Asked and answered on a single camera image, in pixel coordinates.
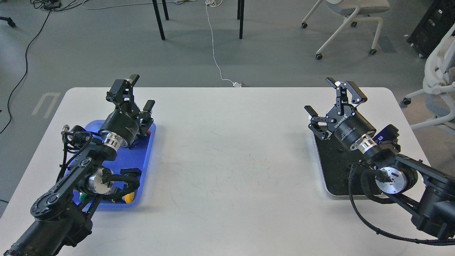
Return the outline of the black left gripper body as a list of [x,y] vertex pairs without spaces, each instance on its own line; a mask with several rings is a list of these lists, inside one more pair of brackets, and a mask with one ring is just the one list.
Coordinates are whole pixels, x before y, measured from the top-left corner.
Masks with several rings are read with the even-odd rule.
[[114,149],[130,147],[133,141],[149,130],[153,118],[141,119],[141,111],[134,103],[132,107],[116,107],[99,130],[103,144]]

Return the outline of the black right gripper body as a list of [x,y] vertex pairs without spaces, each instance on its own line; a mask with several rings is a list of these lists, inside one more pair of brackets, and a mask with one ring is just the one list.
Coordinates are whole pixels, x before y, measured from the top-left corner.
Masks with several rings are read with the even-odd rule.
[[336,106],[333,106],[326,116],[334,119],[333,123],[327,123],[328,131],[351,151],[357,149],[357,141],[362,136],[371,137],[376,133],[376,129],[352,105],[343,105],[343,115],[338,115]]

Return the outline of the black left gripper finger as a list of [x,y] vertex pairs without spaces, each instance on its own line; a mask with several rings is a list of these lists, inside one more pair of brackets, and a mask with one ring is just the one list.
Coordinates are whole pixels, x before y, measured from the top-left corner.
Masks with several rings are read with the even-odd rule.
[[155,100],[147,100],[143,110],[141,112],[141,119],[147,121],[151,118],[152,108],[155,104]]
[[139,80],[138,74],[132,74],[128,79],[116,79],[107,92],[106,100],[116,107],[132,107],[134,104],[133,86]]

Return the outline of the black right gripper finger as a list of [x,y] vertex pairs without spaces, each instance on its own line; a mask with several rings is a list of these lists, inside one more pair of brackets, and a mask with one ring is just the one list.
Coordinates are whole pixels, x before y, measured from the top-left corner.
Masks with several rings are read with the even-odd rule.
[[330,139],[331,131],[328,130],[327,126],[320,126],[319,123],[334,123],[333,118],[328,116],[320,117],[317,112],[311,106],[305,106],[304,109],[309,113],[310,123],[308,125],[309,129],[314,133],[314,135],[321,140]]
[[333,78],[326,78],[330,86],[337,90],[335,99],[336,113],[344,114],[344,107],[350,104],[358,105],[368,100],[366,95],[359,89],[353,81],[336,81]]

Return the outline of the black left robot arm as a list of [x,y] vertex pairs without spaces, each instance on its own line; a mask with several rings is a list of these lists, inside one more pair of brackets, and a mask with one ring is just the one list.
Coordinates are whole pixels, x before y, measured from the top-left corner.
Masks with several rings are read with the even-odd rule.
[[56,183],[31,206],[32,225],[5,256],[55,256],[63,246],[75,247],[92,232],[92,217],[101,201],[130,202],[140,187],[138,167],[119,174],[103,166],[114,161],[120,148],[132,148],[151,136],[154,100],[143,110],[135,104],[133,87],[138,74],[117,79],[106,100],[115,105],[98,131],[63,127],[64,157]]

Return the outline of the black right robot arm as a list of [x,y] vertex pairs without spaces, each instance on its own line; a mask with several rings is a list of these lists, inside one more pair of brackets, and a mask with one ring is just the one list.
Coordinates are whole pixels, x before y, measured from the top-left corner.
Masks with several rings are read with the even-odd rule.
[[[430,246],[453,246],[455,211],[454,177],[434,169],[421,160],[400,153],[398,129],[392,124],[379,133],[362,116],[357,106],[367,101],[352,81],[326,78],[336,90],[335,104],[322,117],[311,106],[309,129],[321,141],[335,136],[348,150],[358,150],[363,159],[355,162],[348,176],[348,197],[359,219],[378,235]],[[358,211],[352,182],[361,170],[360,184],[365,196],[380,204],[398,204],[411,214],[411,222],[432,240],[411,239],[383,231],[368,222]]]

